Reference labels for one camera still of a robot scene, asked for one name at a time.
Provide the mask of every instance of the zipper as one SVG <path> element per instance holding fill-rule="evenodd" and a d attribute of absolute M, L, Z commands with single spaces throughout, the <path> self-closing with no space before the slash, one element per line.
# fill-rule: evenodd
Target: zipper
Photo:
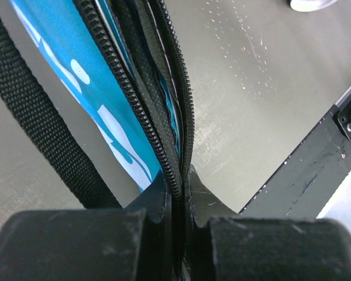
<path fill-rule="evenodd" d="M 147 0 L 147 3 L 153 11 L 160 35 L 162 36 L 162 41 L 166 45 L 165 48 L 169 50 L 167 55 L 170 59 L 170 66 L 172 68 L 171 72 L 176 76 L 175 83 L 180 85 L 180 89 L 177 89 L 177 92 L 180 93 L 178 95 L 178 100 L 180 102 L 181 114 L 184 119 L 181 173 L 182 179 L 185 180 L 190 169 L 195 134 L 194 102 L 192 100 L 190 78 L 164 1 Z"/>
<path fill-rule="evenodd" d="M 94 0 L 73 0 L 75 7 L 79 11 L 87 29 L 95 40 L 100 52 L 102 53 L 106 63 L 111 69 L 117 82 L 119 83 L 127 101 L 129 102 L 137 120 L 140 122 L 143 131 L 145 132 L 155 155 L 161 165 L 167 183 L 171 190 L 172 196 L 172 220 L 173 220 L 173 251 L 174 251 L 174 273 L 177 280 L 181 280 L 181 267 L 184 255 L 185 241 L 185 215 L 184 215 L 184 197 L 182 182 L 185 177 L 180 175 L 175 169 L 179 169 L 178 165 L 171 163 L 165 151 L 165 142 L 159 138 L 159 132 L 156 131 L 153 120 L 146 103 L 143 102 L 143 97 L 137 95 L 135 91 L 135 82 L 132 78 L 126 75 L 126 71 L 117 56 L 112 39 L 109 37 L 109 32 L 105 29 L 103 21 L 99 16 L 97 7 L 94 5 Z"/>

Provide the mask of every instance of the white graphic print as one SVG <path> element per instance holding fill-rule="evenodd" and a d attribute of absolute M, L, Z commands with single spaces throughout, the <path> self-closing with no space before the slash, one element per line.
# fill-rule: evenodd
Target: white graphic print
<path fill-rule="evenodd" d="M 144 167 L 149 176 L 149 179 L 152 180 L 150 170 L 144 161 L 135 152 L 128 137 L 125 134 L 125 131 L 121 127 L 120 123 L 116 120 L 116 118 L 107 110 L 104 105 L 99 108 L 98 114 L 100 115 L 101 119 L 103 119 L 105 125 L 108 127 L 109 131 L 112 132 L 116 140 Z"/>
<path fill-rule="evenodd" d="M 39 32 L 34 28 L 34 26 L 30 23 L 27 17 L 23 14 L 23 12 L 19 9 L 17 4 L 14 1 L 11 1 L 12 5 L 21 20 L 22 24 L 26 28 L 28 34 L 30 35 L 31 39 L 34 41 L 34 44 L 39 47 L 41 44 L 44 47 L 44 51 L 48 55 L 48 57 L 53 61 L 56 67 L 64 74 L 64 76 L 70 81 L 70 83 L 75 87 L 75 89 L 82 94 L 81 86 L 78 80 L 74 77 L 74 75 L 69 72 L 56 58 L 52 49 L 47 44 L 47 42 L 41 37 Z M 75 73 L 75 75 L 86 85 L 90 84 L 91 79 L 89 75 L 85 72 L 85 70 L 80 66 L 77 60 L 72 59 L 70 61 L 70 67 Z M 73 91 L 67 86 L 63 77 L 59 77 L 61 82 L 64 84 L 65 88 L 68 89 L 70 94 L 77 100 L 80 104 L 80 101 L 74 95 Z M 112 145 L 113 140 L 104 132 L 104 130 L 96 123 L 97 127 L 100 130 L 100 133 L 103 135 L 105 141 L 107 142 L 109 148 L 111 149 L 114 156 L 117 158 L 118 162 L 121 166 L 127 171 L 127 173 L 131 176 L 131 178 L 140 186 L 142 189 L 146 189 L 151 181 L 152 176 L 150 173 L 149 168 L 144 163 L 144 161 L 139 157 L 139 155 L 135 152 L 134 148 L 132 147 L 128 137 L 126 136 L 125 131 L 116 120 L 116 118 L 107 110 L 107 108 L 102 105 L 98 110 L 99 116 L 104 121 L 105 125 L 109 129 L 109 131 L 114 135 L 117 142 L 119 142 L 124 149 L 128 151 L 128 156 L 131 158 L 132 162 L 128 162 L 114 146 Z"/>
<path fill-rule="evenodd" d="M 80 66 L 80 64 L 72 59 L 70 61 L 70 66 L 71 66 L 71 69 L 74 71 L 74 73 L 76 74 L 76 76 L 81 79 L 81 81 L 88 85 L 90 83 L 90 77 L 88 76 L 88 74 L 86 73 L 86 71 L 84 71 L 84 69 Z"/>
<path fill-rule="evenodd" d="M 134 160 L 132 163 L 127 162 L 126 159 L 122 156 L 122 154 L 112 145 L 113 140 L 110 139 L 110 137 L 108 137 L 108 135 L 103 131 L 99 124 L 96 123 L 96 126 L 99 128 L 100 133 L 103 135 L 105 141 L 107 142 L 117 161 L 130 175 L 130 177 L 140 186 L 141 189 L 144 190 L 147 187 L 149 187 L 151 182 L 149 181 L 142 167 L 138 165 L 137 161 Z"/>

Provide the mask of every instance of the blue fabric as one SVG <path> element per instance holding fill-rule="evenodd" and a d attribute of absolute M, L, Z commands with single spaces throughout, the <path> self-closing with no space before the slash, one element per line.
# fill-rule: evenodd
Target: blue fabric
<path fill-rule="evenodd" d="M 141 191 L 160 171 L 150 143 L 71 0 L 11 0 L 35 45 Z"/>

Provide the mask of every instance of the gray floor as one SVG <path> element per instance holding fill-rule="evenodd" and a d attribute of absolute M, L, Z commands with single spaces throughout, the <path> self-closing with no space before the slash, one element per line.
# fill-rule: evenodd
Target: gray floor
<path fill-rule="evenodd" d="M 343 222 L 351 233 L 351 171 L 324 206 L 318 218 L 330 218 Z"/>
<path fill-rule="evenodd" d="M 194 89 L 193 164 L 238 211 L 351 84 L 351 0 L 297 13 L 285 0 L 166 0 Z M 15 17 L 22 56 L 102 177 L 126 205 L 139 193 L 94 123 Z M 0 101 L 0 226 L 34 208 L 80 208 Z"/>

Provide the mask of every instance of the black webbing strap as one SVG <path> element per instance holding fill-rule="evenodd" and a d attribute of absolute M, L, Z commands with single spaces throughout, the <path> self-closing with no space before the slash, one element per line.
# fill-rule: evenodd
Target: black webbing strap
<path fill-rule="evenodd" d="M 121 208 L 22 59 L 1 20 L 0 97 L 85 208 Z"/>

